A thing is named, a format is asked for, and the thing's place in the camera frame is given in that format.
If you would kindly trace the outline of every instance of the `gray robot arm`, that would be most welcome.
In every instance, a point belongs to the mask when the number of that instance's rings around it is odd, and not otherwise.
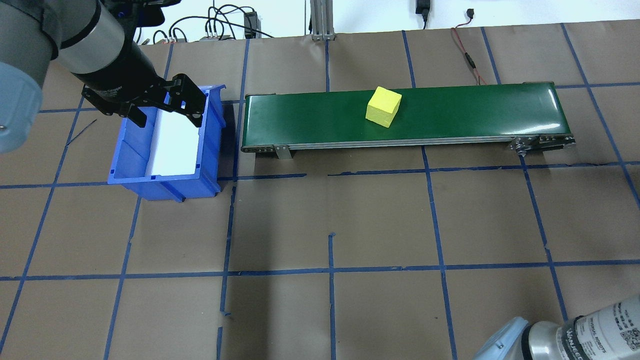
[[[26,141],[56,58],[105,115],[144,127],[138,106],[155,106],[202,124],[205,95],[185,74],[169,81],[158,76],[99,0],[0,0],[0,152]]]

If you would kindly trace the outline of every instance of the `blue plastic bin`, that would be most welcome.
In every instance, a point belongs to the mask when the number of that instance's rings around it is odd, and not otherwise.
[[[147,125],[140,128],[131,120],[123,119],[107,182],[120,184],[147,200],[182,202],[188,198],[216,196],[220,192],[217,182],[220,134],[225,127],[220,90],[225,87],[200,87],[207,96],[207,102],[202,127],[198,129],[198,154],[192,174],[145,175],[152,156],[152,140],[159,110],[141,108],[147,115]]]

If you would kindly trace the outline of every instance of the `white wall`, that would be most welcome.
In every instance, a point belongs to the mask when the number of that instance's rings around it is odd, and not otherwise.
[[[465,22],[467,8],[476,16],[471,26],[501,26],[640,19],[640,0],[431,0],[428,29],[450,28]],[[182,0],[164,9],[166,22],[158,28],[145,28],[142,39],[151,38],[156,29],[168,31],[177,19],[189,15],[206,16],[210,0]],[[226,2],[217,0],[216,6]],[[274,37],[293,37],[307,33],[308,0],[242,0],[238,6],[258,11],[262,30]],[[336,33],[363,33],[422,28],[422,17],[414,14],[415,0],[333,0]],[[244,24],[240,13],[228,15],[230,22]],[[189,19],[178,27],[189,41],[205,36],[205,19]],[[236,35],[241,38],[242,30]]]

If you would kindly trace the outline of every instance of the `yellow cube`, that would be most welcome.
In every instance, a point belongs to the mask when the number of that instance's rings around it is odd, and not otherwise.
[[[391,122],[398,112],[401,98],[402,95],[397,92],[378,86],[367,104],[367,115],[365,117],[367,120],[384,127],[391,126]]]

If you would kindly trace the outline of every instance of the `power adapter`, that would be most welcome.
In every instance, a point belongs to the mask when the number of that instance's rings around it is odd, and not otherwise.
[[[425,24],[429,17],[429,11],[431,10],[431,0],[415,0],[415,13],[422,14],[422,20]]]
[[[244,26],[246,28],[251,28],[260,31],[260,19],[258,18],[257,12],[248,12],[246,16],[244,16]],[[261,38],[262,35],[260,33],[256,33],[250,29],[244,29],[244,38]]]

